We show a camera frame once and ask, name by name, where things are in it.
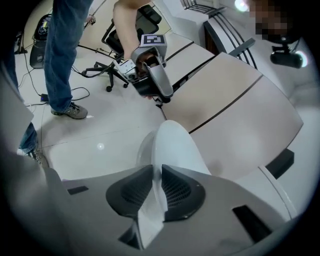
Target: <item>jeans leg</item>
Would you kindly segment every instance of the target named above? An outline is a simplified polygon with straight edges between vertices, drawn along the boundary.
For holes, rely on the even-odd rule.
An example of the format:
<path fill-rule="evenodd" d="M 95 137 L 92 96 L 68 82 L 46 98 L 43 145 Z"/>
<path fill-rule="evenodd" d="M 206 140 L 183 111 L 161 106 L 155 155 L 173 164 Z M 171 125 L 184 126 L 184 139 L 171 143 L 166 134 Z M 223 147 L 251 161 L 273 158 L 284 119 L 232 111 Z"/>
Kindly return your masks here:
<path fill-rule="evenodd" d="M 72 95 L 69 85 L 76 48 L 93 0 L 54 0 L 44 58 L 44 74 L 50 106 L 64 112 Z"/>
<path fill-rule="evenodd" d="M 14 86 L 19 91 L 17 74 L 16 74 L 16 60 L 15 60 L 14 45 L 12 49 L 8 52 L 8 54 L 4 57 L 3 62 L 8 71 L 10 78 L 12 79 L 12 82 L 14 83 Z M 31 150 L 35 149 L 37 142 L 38 142 L 37 132 L 34 125 L 31 122 L 22 137 L 19 148 L 24 153 L 28 153 Z"/>

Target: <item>office chair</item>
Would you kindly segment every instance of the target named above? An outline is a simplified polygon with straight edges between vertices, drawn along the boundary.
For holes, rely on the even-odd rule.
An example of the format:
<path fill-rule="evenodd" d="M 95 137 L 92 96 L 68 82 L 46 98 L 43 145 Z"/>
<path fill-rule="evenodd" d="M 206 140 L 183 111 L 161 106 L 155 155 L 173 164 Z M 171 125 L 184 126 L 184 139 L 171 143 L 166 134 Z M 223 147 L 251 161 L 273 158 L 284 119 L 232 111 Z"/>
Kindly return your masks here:
<path fill-rule="evenodd" d="M 161 20 L 162 20 L 161 16 L 150 5 L 147 4 L 139 8 L 137 10 L 136 24 L 135 24 L 139 41 L 141 40 L 142 35 L 154 34 L 155 32 L 157 32 L 159 30 L 158 24 L 161 22 Z M 120 43 L 119 37 L 117 35 L 117 31 L 116 30 L 111 31 L 114 28 L 114 26 L 115 26 L 115 23 L 112 19 L 111 25 L 104 33 L 101 41 L 102 43 L 106 44 L 111 48 L 112 52 L 115 53 L 114 59 L 118 63 L 120 63 L 122 60 L 121 56 L 124 53 L 124 49 Z M 84 70 L 82 74 L 86 75 L 88 71 L 101 72 L 101 71 L 104 71 L 107 67 L 108 65 L 105 65 L 100 62 L 96 62 L 93 67 L 86 68 L 86 70 Z M 124 85 L 123 85 L 124 88 L 128 87 L 128 84 L 129 84 L 128 81 L 118 73 L 118 70 L 115 68 L 115 65 L 113 63 L 106 70 L 106 72 L 109 74 L 109 78 L 110 78 L 110 86 L 106 87 L 106 91 L 108 93 L 111 92 L 112 88 L 114 87 L 114 76 L 116 76 L 117 78 L 119 78 L 124 82 Z"/>

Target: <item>person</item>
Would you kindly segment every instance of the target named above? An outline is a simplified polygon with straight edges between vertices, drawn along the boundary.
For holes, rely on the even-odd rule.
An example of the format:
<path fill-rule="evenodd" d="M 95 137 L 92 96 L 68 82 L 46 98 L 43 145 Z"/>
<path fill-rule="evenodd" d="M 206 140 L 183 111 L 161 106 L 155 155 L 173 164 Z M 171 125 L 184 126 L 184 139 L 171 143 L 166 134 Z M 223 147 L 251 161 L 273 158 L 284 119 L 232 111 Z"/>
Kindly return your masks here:
<path fill-rule="evenodd" d="M 45 84 L 53 115 L 67 115 L 76 120 L 87 117 L 88 111 L 71 101 L 73 96 L 69 77 L 92 2 L 93 0 L 53 1 L 44 57 Z M 130 59 L 131 53 L 140 44 L 135 27 L 137 10 L 148 2 L 148 0 L 119 0 L 114 5 L 113 20 L 124 49 L 125 59 Z M 5 56 L 4 64 L 18 90 L 14 49 Z M 47 163 L 38 147 L 37 132 L 32 123 L 25 131 L 19 148 L 23 154 L 32 157 L 40 164 Z"/>

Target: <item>black chair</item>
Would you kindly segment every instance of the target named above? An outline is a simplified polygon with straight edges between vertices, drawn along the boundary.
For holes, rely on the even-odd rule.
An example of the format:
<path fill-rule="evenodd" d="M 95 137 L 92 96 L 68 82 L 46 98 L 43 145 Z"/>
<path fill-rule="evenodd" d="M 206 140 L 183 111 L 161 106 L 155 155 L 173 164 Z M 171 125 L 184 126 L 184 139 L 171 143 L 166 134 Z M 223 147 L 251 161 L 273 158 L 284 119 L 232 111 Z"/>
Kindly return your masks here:
<path fill-rule="evenodd" d="M 141 40 L 142 35 L 144 34 L 154 34 L 159 30 L 158 24 L 161 22 L 162 18 L 161 16 L 150 6 L 145 5 L 138 9 L 137 15 L 136 15 L 136 32 L 139 38 L 139 41 Z M 114 21 L 111 20 L 111 25 L 106 30 L 105 34 L 103 35 L 101 41 L 108 45 L 112 52 L 115 53 L 114 59 L 120 63 L 122 61 L 121 56 L 124 53 L 124 49 L 120 43 L 119 37 L 117 35 L 117 31 L 114 29 L 115 24 Z M 94 71 L 94 72 L 102 72 L 104 71 L 108 65 L 105 65 L 100 62 L 96 62 L 93 67 L 87 68 L 82 72 L 83 75 L 87 74 L 87 71 Z M 106 87 L 107 92 L 111 92 L 112 88 L 114 87 L 114 76 L 122 80 L 125 84 L 123 85 L 124 88 L 128 87 L 128 81 L 122 77 L 118 73 L 118 70 L 115 69 L 115 65 L 111 64 L 111 66 L 106 70 L 106 72 L 109 74 L 110 78 L 110 86 Z"/>

